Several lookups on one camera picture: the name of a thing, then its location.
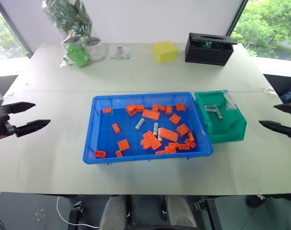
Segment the blue bottle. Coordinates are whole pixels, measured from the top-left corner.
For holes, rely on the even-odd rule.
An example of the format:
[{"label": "blue bottle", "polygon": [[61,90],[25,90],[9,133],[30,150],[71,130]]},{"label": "blue bottle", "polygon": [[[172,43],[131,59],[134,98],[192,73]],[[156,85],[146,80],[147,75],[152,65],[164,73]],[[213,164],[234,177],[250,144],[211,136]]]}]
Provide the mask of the blue bottle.
[{"label": "blue bottle", "polygon": [[288,90],[285,92],[281,97],[280,97],[282,102],[287,102],[288,100],[291,99],[291,90]]}]

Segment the plastic bag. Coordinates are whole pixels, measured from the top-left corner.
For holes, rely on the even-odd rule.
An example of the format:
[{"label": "plastic bag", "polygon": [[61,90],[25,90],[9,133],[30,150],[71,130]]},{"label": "plastic bag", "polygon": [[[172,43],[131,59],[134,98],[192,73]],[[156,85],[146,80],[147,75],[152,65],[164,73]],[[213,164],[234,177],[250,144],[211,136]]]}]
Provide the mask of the plastic bag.
[{"label": "plastic bag", "polygon": [[92,31],[92,21],[81,0],[44,0],[42,9],[61,33],[66,50],[61,66],[85,66],[106,55],[101,39]]}]

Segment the green plastic bin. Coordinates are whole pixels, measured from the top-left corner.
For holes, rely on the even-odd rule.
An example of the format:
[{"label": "green plastic bin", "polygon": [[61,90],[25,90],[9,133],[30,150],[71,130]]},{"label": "green plastic bin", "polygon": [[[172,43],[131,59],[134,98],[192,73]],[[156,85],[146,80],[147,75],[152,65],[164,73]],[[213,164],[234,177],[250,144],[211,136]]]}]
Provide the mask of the green plastic bin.
[{"label": "green plastic bin", "polygon": [[[227,90],[196,92],[196,104],[201,112],[202,119],[212,144],[240,141],[244,139],[246,120],[240,110],[227,110],[227,101],[224,93]],[[216,104],[223,120],[219,120],[216,113],[207,112],[205,105]]]}]

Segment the metal bracket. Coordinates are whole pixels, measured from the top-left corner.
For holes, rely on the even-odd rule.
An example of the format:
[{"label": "metal bracket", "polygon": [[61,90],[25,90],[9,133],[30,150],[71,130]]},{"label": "metal bracket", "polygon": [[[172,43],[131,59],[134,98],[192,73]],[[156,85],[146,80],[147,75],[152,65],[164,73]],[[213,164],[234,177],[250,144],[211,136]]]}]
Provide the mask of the metal bracket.
[{"label": "metal bracket", "polygon": [[263,195],[261,195],[261,194],[258,194],[257,197],[258,197],[259,199],[261,199],[261,200],[266,199],[266,198],[265,198]]},{"label": "metal bracket", "polygon": [[194,206],[207,211],[212,230],[223,230],[214,199],[200,200]]},{"label": "metal bracket", "polygon": [[[78,224],[79,221],[82,220],[83,210],[84,208],[81,201],[73,205],[73,210],[70,212],[69,223]],[[69,224],[68,230],[78,230],[78,226]]]}]

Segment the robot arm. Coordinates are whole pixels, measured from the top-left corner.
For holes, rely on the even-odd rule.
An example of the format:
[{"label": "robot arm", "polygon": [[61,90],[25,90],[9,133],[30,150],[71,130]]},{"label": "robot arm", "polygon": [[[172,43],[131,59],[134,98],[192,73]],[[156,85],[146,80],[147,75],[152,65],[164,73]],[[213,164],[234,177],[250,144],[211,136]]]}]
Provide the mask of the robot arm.
[{"label": "robot arm", "polygon": [[[278,104],[274,108],[277,108],[285,113],[291,114],[291,105],[290,104]],[[281,123],[274,121],[259,121],[264,127],[271,129],[274,132],[278,132],[284,135],[287,135],[291,139],[291,128],[283,126]]]},{"label": "robot arm", "polygon": [[16,134],[17,137],[21,137],[36,132],[44,128],[50,122],[50,120],[36,120],[29,122],[21,127],[12,126],[8,122],[10,119],[9,114],[24,112],[35,106],[35,104],[28,102],[18,102],[2,106],[2,103],[3,97],[0,94],[0,139],[11,136],[13,134]]}]

